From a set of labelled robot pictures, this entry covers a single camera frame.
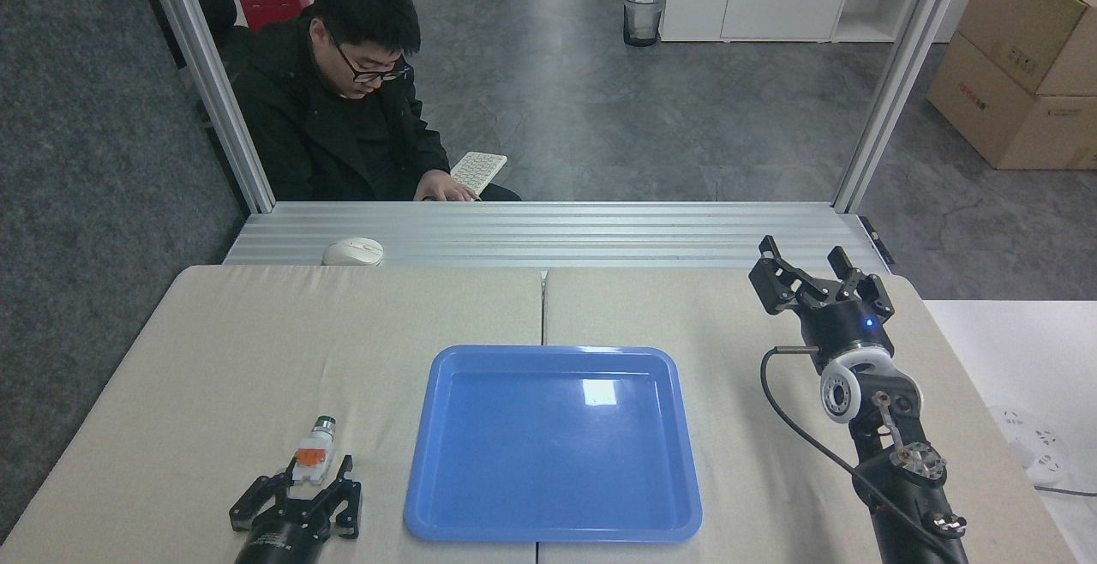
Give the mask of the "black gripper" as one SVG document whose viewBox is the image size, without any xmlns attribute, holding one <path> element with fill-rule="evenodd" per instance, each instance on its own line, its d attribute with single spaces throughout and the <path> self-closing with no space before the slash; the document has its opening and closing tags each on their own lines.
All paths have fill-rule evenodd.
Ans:
<svg viewBox="0 0 1097 564">
<path fill-rule="evenodd" d="M 894 352 L 883 329 L 883 323 L 895 313 L 887 291 L 880 277 L 853 266 L 842 245 L 836 245 L 827 255 L 839 284 L 832 291 L 832 303 L 825 303 L 822 280 L 782 258 L 773 236 L 764 236 L 758 250 L 760 258 L 748 274 L 753 289 L 768 314 L 793 311 L 799 315 L 804 345 L 818 348 L 812 357 L 816 371 L 862 346 L 880 346 L 890 354 Z"/>
<path fill-rule="evenodd" d="M 289 504 L 291 471 L 257 477 L 230 509 L 235 532 L 246 532 L 236 563 L 314 563 L 333 529 L 340 539 L 360 537 L 362 485 L 351 474 L 351 454 L 336 478 L 309 504 Z"/>
</svg>

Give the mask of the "person's hand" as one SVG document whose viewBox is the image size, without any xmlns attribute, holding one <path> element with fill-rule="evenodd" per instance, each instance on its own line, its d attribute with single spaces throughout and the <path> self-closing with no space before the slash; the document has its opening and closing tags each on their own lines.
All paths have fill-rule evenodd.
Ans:
<svg viewBox="0 0 1097 564">
<path fill-rule="evenodd" d="M 477 201 L 479 195 L 442 170 L 426 172 L 417 184 L 414 201 Z"/>
</svg>

